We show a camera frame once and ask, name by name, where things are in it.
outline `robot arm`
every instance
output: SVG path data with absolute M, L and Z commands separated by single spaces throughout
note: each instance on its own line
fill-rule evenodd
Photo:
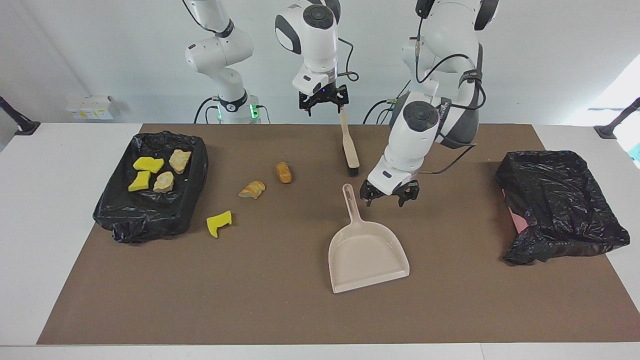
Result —
M 235 27 L 219 0 L 188 2 L 196 22 L 215 34 L 214 37 L 189 46 L 186 51 L 189 66 L 209 76 L 216 84 L 221 105 L 219 111 L 224 122 L 252 122 L 254 115 L 251 95 L 244 89 L 240 73 L 228 68 L 253 54 L 251 38 Z
M 360 189 L 367 205 L 385 195 L 397 195 L 400 206 L 415 200 L 420 190 L 415 178 L 434 142 L 452 149 L 471 145 L 478 129 L 483 58 L 474 23 L 482 3 L 431 1 L 431 6 L 420 8 L 425 9 L 424 14 L 418 14 L 427 19 L 423 29 L 427 35 L 413 38 L 403 49 L 412 84 L 409 94 L 397 101 L 384 155 Z M 439 62 L 438 71 L 459 76 L 455 99 L 438 96 L 439 83 L 433 70 Z
M 309 115 L 319 102 L 333 102 L 338 109 L 349 103 L 346 86 L 335 87 L 339 22 L 338 0 L 298 0 L 275 19 L 280 45 L 304 58 L 292 83 L 300 92 L 300 108 Z

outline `beige dustpan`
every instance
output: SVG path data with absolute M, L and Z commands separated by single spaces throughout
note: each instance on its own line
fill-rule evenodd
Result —
M 409 276 L 402 245 L 387 227 L 360 218 L 351 184 L 342 187 L 351 223 L 329 245 L 329 274 L 334 293 Z

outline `trash bag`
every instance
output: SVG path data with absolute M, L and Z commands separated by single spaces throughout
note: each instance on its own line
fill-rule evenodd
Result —
M 175 149 L 191 151 L 184 173 L 178 175 L 169 165 Z M 142 156 L 164 159 L 164 166 L 152 174 L 149 190 L 129 192 L 138 171 L 133 163 Z M 173 134 L 138 134 L 133 137 L 116 167 L 98 204 L 93 219 L 104 229 L 113 231 L 118 243 L 144 243 L 182 234 L 189 229 L 200 192 L 207 179 L 209 157 L 204 141 L 197 136 Z M 156 177 L 171 171 L 173 190 L 153 192 Z
M 509 152 L 497 173 L 511 212 L 527 222 L 505 261 L 595 256 L 630 242 L 587 163 L 572 151 Z

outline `yellow foam piece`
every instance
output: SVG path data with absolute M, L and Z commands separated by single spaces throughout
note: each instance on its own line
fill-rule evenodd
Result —
M 163 166 L 164 159 L 154 159 L 148 156 L 138 158 L 136 162 L 133 163 L 134 169 L 140 171 L 151 171 L 154 174 L 157 174 Z
M 224 225 L 231 225 L 231 210 L 207 219 L 209 232 L 216 239 L 218 238 L 218 229 Z
M 151 179 L 151 172 L 139 171 L 136 179 L 129 185 L 130 192 L 137 192 L 138 190 L 146 190 L 149 188 L 149 179 Z

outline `brown table mat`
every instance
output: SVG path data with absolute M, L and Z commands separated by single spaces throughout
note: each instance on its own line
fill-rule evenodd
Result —
M 397 197 L 360 202 L 365 220 L 400 239 L 411 275 L 339 295 L 327 250 L 349 221 L 341 187 L 360 187 L 388 127 L 351 128 L 357 178 L 347 176 L 339 126 L 142 132 L 165 129 L 207 144 L 209 177 L 191 229 L 131 246 L 95 226 L 38 344 L 640 341 L 640 315 L 605 256 L 500 260 L 516 232 L 494 174 L 508 151 L 543 149 L 531 126 L 481 126 L 479 146 L 450 171 L 420 177 L 419 199 L 402 209 Z M 425 168 L 456 155 L 434 145 Z M 289 162 L 293 184 L 278 182 L 279 161 Z M 267 186 L 259 200 L 236 196 L 256 179 Z M 233 226 L 215 240 L 205 219 L 228 209 Z

